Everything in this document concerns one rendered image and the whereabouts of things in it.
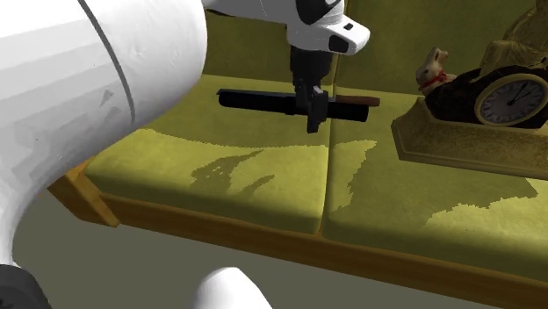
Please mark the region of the olive green sofa wooden frame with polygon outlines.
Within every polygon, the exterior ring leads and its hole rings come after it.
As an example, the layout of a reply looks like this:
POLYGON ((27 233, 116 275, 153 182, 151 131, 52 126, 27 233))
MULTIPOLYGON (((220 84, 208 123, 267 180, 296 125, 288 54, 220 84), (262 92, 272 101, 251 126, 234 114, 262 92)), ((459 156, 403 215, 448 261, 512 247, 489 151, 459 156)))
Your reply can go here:
POLYGON ((179 104, 55 181, 77 218, 136 226, 496 305, 548 309, 548 181, 401 160, 392 123, 443 70, 480 66, 536 0, 344 0, 371 30, 333 57, 331 96, 378 97, 365 122, 220 105, 220 89, 293 93, 286 29, 208 13, 205 72, 179 104))

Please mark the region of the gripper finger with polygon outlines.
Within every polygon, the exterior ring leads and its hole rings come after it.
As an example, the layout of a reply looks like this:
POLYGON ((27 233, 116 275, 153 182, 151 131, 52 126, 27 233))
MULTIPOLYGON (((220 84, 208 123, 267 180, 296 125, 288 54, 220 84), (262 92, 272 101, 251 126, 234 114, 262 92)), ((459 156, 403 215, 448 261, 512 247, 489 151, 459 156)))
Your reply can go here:
POLYGON ((308 133, 317 133, 319 126, 327 118, 328 113, 328 92, 319 86, 313 86, 306 94, 308 133))

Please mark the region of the beige rabbit figure red ribbon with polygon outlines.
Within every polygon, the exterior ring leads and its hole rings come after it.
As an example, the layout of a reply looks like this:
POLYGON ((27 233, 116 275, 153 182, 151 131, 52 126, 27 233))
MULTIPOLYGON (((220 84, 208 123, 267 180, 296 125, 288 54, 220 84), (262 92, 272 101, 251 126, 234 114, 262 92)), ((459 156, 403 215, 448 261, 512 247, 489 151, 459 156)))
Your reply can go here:
POLYGON ((444 83, 450 83, 457 78, 456 75, 446 73, 443 63, 449 57, 449 52, 433 47, 424 63, 415 71, 415 80, 419 85, 418 90, 427 96, 435 88, 444 83))

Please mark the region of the black long cylinder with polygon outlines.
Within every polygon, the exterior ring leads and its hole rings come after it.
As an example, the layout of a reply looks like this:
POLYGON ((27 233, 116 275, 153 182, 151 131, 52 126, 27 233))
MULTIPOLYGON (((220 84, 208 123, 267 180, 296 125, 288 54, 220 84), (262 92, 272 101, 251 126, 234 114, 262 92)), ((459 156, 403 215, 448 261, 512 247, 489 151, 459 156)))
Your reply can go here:
MULTIPOLYGON (((220 105, 225 107, 307 116, 306 99, 295 93, 220 89, 217 95, 220 105)), ((338 104, 332 102, 328 95, 327 119, 365 122, 370 107, 372 106, 338 104)))

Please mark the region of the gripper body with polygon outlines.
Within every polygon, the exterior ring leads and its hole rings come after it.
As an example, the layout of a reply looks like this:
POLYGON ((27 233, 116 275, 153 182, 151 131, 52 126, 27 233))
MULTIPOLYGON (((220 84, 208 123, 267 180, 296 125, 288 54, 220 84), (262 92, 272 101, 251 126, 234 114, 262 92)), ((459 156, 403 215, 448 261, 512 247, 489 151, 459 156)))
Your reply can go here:
POLYGON ((325 51, 309 51, 291 46, 290 70, 292 84, 296 91, 301 88, 320 86, 321 80, 328 75, 333 54, 325 51))

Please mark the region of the brown stick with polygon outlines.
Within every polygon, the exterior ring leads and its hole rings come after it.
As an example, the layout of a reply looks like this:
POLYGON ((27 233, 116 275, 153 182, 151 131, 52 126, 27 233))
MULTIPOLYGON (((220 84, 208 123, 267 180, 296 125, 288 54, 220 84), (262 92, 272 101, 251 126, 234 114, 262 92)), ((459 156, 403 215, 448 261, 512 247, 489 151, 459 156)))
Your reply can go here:
POLYGON ((378 97, 336 95, 331 97, 331 101, 338 104, 359 104, 372 107, 380 106, 380 99, 378 97))

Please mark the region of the gold mantel clock with figure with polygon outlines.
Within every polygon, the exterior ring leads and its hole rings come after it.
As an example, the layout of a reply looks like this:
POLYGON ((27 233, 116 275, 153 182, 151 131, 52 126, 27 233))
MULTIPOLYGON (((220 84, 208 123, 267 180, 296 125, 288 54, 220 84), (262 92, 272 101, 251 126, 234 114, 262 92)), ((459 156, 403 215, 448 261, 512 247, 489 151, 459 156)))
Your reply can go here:
POLYGON ((548 181, 548 0, 392 123, 401 160, 548 181))

